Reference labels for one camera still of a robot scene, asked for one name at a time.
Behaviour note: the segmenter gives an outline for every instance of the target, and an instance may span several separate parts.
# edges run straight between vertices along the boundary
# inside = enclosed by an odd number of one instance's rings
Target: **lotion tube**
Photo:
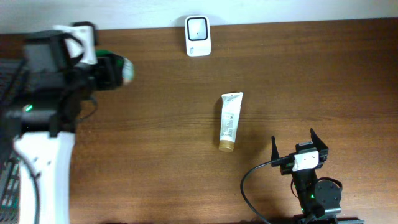
[[[221,114],[220,145],[218,146],[221,151],[234,151],[242,97],[243,93],[228,93],[221,96],[223,109]]]

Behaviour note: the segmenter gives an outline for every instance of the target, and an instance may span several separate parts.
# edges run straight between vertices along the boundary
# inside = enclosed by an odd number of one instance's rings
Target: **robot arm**
[[[271,161],[249,170],[241,181],[243,199],[265,223],[270,223],[251,205],[243,191],[246,177],[254,170],[270,164],[272,167],[279,166],[282,175],[291,174],[293,177],[292,184],[295,184],[297,198],[303,212],[302,215],[294,216],[295,224],[363,224],[364,220],[357,218],[337,219],[336,215],[341,212],[340,200],[343,184],[329,177],[317,177],[315,169],[320,169],[324,165],[328,158],[329,148],[313,129],[310,132],[311,141],[296,144],[296,152],[285,157],[279,157],[273,136]]]
[[[132,64],[108,51],[96,54],[93,24],[79,22],[33,33],[24,44],[29,78],[0,125],[21,158],[23,224],[69,223],[69,166],[83,100],[132,79]]]

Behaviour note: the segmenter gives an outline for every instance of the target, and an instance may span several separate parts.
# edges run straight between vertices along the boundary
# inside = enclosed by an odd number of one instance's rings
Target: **green light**
[[[33,105],[27,105],[25,111],[29,112],[31,109],[33,109]]]

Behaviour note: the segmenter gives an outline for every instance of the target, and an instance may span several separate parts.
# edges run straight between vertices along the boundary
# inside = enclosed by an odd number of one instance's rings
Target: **gold tube cap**
[[[220,140],[220,145],[218,149],[223,152],[233,152],[234,151],[234,142],[228,140]]]

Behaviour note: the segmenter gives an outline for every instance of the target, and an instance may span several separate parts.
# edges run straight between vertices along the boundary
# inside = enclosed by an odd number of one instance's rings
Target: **small white box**
[[[187,55],[209,55],[211,52],[210,23],[206,16],[189,16],[185,19]]]

